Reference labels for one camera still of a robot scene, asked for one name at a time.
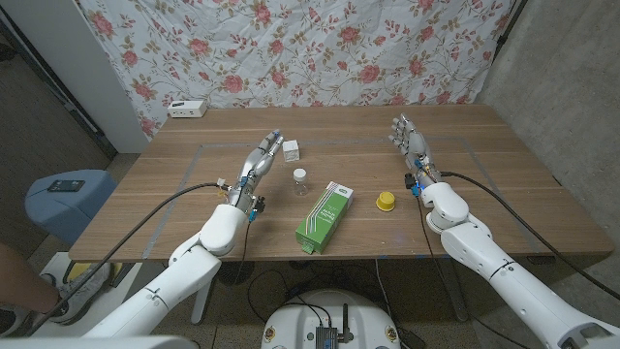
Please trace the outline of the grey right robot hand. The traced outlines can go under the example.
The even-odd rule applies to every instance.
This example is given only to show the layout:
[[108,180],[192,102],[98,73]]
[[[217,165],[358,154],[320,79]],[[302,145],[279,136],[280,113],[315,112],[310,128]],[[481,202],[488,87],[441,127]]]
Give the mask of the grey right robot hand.
[[436,169],[430,146],[423,134],[405,113],[393,118],[388,139],[405,158],[420,190],[442,181]]

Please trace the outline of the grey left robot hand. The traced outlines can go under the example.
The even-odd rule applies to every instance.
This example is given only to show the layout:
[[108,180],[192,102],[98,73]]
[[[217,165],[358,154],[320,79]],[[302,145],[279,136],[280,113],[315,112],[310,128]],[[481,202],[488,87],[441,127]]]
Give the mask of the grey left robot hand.
[[275,129],[252,150],[243,163],[237,180],[228,187],[229,205],[248,213],[254,205],[254,191],[269,172],[276,154],[284,142],[280,129]]

